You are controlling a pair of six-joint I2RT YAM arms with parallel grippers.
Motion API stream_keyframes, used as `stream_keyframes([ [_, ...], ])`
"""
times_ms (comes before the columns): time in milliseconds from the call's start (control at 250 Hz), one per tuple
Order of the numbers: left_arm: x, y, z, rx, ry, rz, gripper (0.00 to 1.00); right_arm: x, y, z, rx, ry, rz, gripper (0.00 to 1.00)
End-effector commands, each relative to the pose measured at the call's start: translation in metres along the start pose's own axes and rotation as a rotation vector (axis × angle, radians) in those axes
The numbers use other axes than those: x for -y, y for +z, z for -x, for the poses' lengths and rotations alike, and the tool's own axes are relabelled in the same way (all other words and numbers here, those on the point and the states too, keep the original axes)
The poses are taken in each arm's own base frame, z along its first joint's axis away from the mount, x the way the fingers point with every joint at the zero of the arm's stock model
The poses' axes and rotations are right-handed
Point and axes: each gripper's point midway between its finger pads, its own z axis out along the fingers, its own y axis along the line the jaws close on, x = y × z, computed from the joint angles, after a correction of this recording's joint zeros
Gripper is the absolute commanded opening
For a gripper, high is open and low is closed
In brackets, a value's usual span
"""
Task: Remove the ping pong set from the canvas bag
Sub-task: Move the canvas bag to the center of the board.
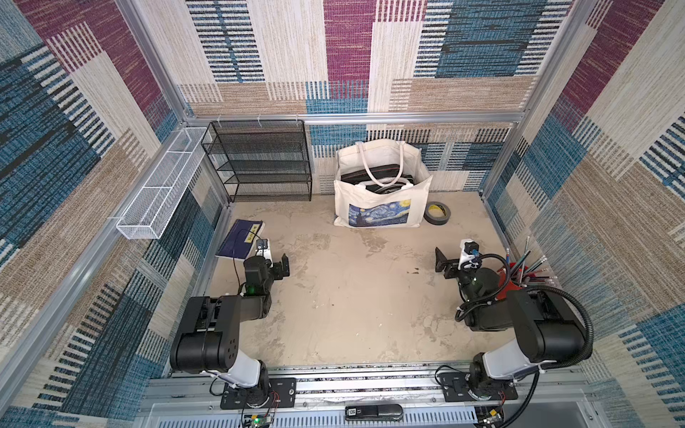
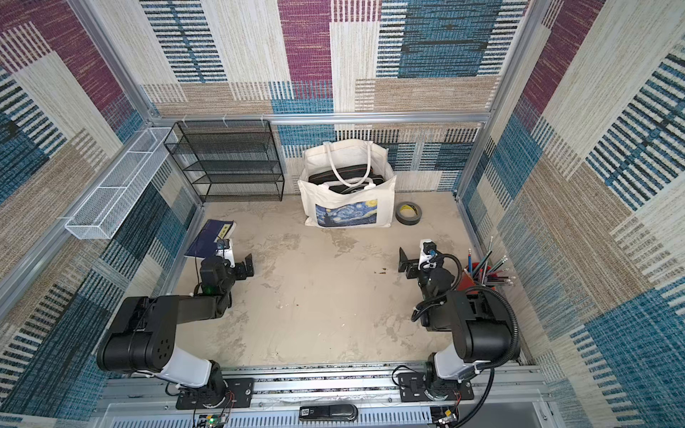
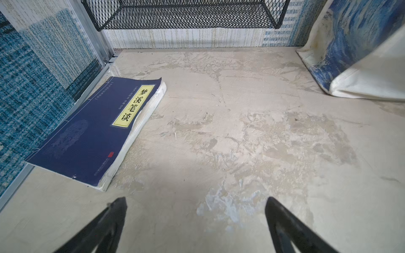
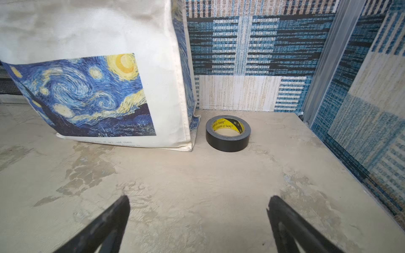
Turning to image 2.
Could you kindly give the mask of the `white canvas starry night bag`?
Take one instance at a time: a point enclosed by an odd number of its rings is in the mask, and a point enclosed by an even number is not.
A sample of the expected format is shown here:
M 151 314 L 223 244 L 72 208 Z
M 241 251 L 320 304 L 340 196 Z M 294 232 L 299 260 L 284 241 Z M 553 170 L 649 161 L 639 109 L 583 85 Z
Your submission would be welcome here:
M 348 139 L 324 142 L 303 153 L 303 172 L 298 179 L 305 225 L 312 228 L 388 228 L 394 215 L 396 174 L 388 159 L 388 150 L 371 141 Z M 372 169 L 385 183 L 354 194 L 336 194 L 320 186 L 341 180 L 345 167 Z

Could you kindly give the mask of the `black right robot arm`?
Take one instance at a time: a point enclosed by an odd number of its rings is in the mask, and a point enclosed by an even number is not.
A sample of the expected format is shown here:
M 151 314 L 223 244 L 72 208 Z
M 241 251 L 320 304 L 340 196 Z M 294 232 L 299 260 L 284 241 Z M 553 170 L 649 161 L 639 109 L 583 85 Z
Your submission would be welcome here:
M 471 401 L 476 376 L 518 358 L 515 312 L 488 284 L 495 270 L 487 257 L 464 267 L 431 240 L 421 242 L 416 259 L 399 250 L 398 271 L 417 280 L 422 295 L 411 320 L 429 332 L 451 334 L 450 344 L 430 354 L 422 369 L 394 369 L 401 401 Z

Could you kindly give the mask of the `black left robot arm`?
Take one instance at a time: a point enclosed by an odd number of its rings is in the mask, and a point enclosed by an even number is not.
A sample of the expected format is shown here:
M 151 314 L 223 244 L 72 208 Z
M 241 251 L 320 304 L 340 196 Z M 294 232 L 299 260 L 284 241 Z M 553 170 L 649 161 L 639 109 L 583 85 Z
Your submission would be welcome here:
M 96 355 L 105 372 L 143 374 L 179 387 L 177 408 L 185 404 L 216 408 L 229 390 L 218 362 L 198 358 L 175 344 L 177 326 L 220 319 L 232 304 L 236 282 L 254 276 L 253 255 L 230 264 L 221 256 L 204 259 L 200 281 L 189 295 L 134 296 L 125 299 Z

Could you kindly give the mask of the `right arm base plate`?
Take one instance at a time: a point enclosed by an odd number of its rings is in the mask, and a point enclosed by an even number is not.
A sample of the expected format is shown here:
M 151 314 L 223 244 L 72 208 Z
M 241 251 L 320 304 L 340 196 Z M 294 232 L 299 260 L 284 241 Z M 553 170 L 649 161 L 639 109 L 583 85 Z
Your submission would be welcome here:
M 473 388 L 466 382 L 446 381 L 431 378 L 428 374 L 415 371 L 400 371 L 391 375 L 399 387 L 402 402 L 422 401 L 472 401 Z

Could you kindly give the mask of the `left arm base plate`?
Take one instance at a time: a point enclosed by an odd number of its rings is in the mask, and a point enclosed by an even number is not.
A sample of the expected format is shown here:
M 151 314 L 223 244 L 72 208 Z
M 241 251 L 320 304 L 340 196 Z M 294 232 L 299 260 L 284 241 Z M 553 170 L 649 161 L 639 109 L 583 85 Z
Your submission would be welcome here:
M 218 408 L 249 408 L 252 402 L 255 380 L 253 378 L 229 378 L 217 388 L 182 388 L 176 402 L 176 410 Z

